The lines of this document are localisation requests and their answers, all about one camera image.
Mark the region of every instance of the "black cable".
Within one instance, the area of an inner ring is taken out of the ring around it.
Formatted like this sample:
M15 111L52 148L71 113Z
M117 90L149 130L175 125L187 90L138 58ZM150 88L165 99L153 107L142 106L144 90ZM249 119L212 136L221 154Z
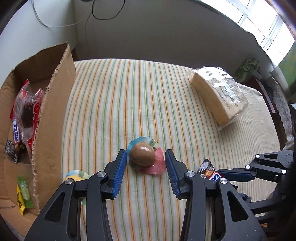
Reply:
M94 1L93 1L93 4L92 4L92 7L91 7L91 13L92 13L93 17L94 17L95 19L97 19L97 20L110 20L110 19L114 19L114 18L116 18L117 15L118 15L118 14L121 12L121 10L123 9L124 4L125 4L125 2L126 2L126 0L123 0L123 4L122 4L121 9L119 10L118 13L116 13L116 15L115 15L114 17L111 17L111 18L97 18L97 17L95 17L95 15L94 15Z

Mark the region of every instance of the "green snack package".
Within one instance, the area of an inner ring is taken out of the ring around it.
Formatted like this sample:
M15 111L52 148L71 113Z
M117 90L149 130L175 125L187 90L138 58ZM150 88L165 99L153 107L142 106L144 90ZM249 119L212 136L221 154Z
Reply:
M20 191L22 193L22 197L24 199L25 207L26 208L32 208L34 207L33 201L31 199L28 185L23 177L17 177L17 183L20 187Z

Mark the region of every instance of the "white cable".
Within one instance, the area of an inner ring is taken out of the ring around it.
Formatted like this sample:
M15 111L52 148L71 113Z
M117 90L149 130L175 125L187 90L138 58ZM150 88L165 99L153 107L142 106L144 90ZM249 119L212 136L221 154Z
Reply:
M62 26L48 26L48 25L46 25L44 22L42 22L41 19L39 18L38 14L37 14L37 12L36 12L36 9L35 9L34 0L31 0L31 2L32 2L32 7L33 7L34 13L35 13L35 15L36 15L36 18L38 19L38 21L39 21L43 26L45 26L45 27L47 27L47 28L63 28L63 27L74 26L74 25L76 25L76 24L79 24L79 23L80 23L80 22L86 17L86 15L85 15L85 16L84 16L81 20L79 20L77 23L73 23L73 24L62 25Z

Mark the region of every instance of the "red candy bag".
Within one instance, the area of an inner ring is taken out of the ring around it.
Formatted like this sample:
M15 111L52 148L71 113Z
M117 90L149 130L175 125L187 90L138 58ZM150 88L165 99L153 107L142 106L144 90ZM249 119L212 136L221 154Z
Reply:
M17 121L30 158L32 157L32 145L38 125L43 95L42 89L33 94L30 88L30 81L26 80L15 98L13 106L11 117Z

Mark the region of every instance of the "striped bedsheet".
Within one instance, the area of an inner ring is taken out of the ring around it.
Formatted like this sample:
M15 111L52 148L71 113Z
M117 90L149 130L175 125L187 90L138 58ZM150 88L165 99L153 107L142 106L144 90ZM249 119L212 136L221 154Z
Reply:
M280 150L267 106L252 88L240 85L249 106L236 122L218 130L184 78L189 68L127 59L75 65L76 81L64 122L63 178L71 170L89 174L103 170L119 149L140 136L155 139L163 151L173 149L176 158L194 171L204 158L216 169L231 169L244 167L257 153ZM263 180L236 184L252 201L265 199L275 187ZM185 203L173 195L167 173L144 175L127 166L120 193L107 201L113 240L179 240ZM83 206L82 240L85 225Z

